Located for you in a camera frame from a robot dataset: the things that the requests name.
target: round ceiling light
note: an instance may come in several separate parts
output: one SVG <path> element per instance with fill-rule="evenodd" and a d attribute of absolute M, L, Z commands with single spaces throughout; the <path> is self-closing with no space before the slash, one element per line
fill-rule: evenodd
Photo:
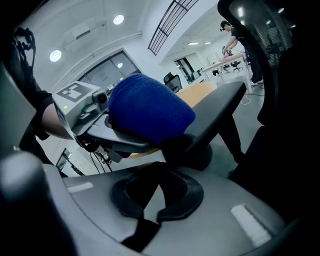
<path fill-rule="evenodd" d="M 61 58 L 61 51 L 54 50 L 53 52 L 51 52 L 49 58 L 50 58 L 50 61 L 57 62 Z"/>
<path fill-rule="evenodd" d="M 116 25 L 121 24 L 124 21 L 125 17 L 123 15 L 117 15 L 113 19 L 113 23 Z"/>

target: wooden table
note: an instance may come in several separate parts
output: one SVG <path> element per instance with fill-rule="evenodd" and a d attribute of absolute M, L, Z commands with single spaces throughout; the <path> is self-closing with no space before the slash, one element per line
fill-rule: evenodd
<path fill-rule="evenodd" d="M 251 85 L 251 80 L 250 80 L 250 71 L 249 71 L 249 66 L 247 63 L 247 59 L 246 59 L 246 55 L 244 53 L 239 53 L 236 55 L 232 55 L 229 56 L 228 58 L 219 61 L 218 63 L 214 63 L 211 66 L 205 68 L 204 70 L 200 71 L 200 73 L 205 77 L 206 81 L 209 81 L 209 76 L 208 76 L 208 72 L 212 72 L 213 70 L 217 70 L 221 80 L 225 83 L 224 80 L 224 72 L 222 69 L 222 66 L 230 64 L 231 62 L 235 62 L 235 61 L 240 61 L 240 66 L 242 66 L 243 70 L 244 70 L 244 75 L 245 75 L 245 79 L 246 79 L 246 90 L 252 94 L 253 93 L 253 88 Z"/>
<path fill-rule="evenodd" d="M 214 82 L 201 82 L 178 91 L 176 95 L 180 99 L 184 100 L 191 108 L 193 108 L 215 89 L 217 89 L 217 85 Z M 145 153 L 132 153 L 128 158 L 141 158 L 157 151 L 159 151 L 158 148 L 153 148 Z"/>

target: blue towel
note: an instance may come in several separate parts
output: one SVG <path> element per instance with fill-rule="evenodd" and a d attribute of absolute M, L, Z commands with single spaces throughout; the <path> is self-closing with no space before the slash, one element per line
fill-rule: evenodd
<path fill-rule="evenodd" d="M 155 145 L 182 136 L 195 118 L 187 103 L 143 74 L 133 74 L 119 82 L 109 99 L 110 124 Z"/>

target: person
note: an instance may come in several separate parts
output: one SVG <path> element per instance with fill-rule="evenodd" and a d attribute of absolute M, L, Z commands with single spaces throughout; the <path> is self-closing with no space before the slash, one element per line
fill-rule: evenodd
<path fill-rule="evenodd" d="M 21 150 L 36 155 L 44 164 L 52 164 L 37 142 L 36 136 L 40 140 L 46 140 L 50 135 L 62 139 L 72 139 L 72 137 L 58 118 L 51 93 L 41 90 L 36 82 L 32 67 L 28 64 L 26 55 L 16 36 L 12 36 L 12 40 L 7 42 L 6 49 L 2 53 L 2 61 L 17 87 L 36 110 L 36 114 L 27 127 L 19 147 Z"/>
<path fill-rule="evenodd" d="M 220 26 L 221 26 L 221 29 L 220 29 L 221 31 L 231 32 L 231 38 L 229 42 L 225 45 L 225 47 L 222 49 L 222 54 L 225 55 L 225 53 L 229 48 L 233 49 L 238 44 L 238 42 L 240 42 L 243 45 L 246 53 L 248 53 L 247 55 L 249 55 L 249 58 L 250 58 L 251 70 L 253 74 L 251 78 L 251 85 L 256 86 L 258 83 L 263 83 L 263 77 L 262 77 L 258 60 L 254 52 L 251 50 L 250 45 L 246 42 L 246 39 L 241 35 L 241 33 L 238 30 L 236 30 L 233 26 L 231 26 L 231 24 L 226 20 L 223 20 Z"/>

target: black cap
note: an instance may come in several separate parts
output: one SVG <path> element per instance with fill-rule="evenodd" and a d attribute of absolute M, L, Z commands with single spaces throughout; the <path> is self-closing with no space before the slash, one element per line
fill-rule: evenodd
<path fill-rule="evenodd" d="M 223 20 L 223 21 L 221 21 L 221 23 L 220 23 L 220 27 L 221 27 L 221 28 L 220 28 L 220 31 L 225 30 L 225 25 L 231 26 L 228 21 Z"/>

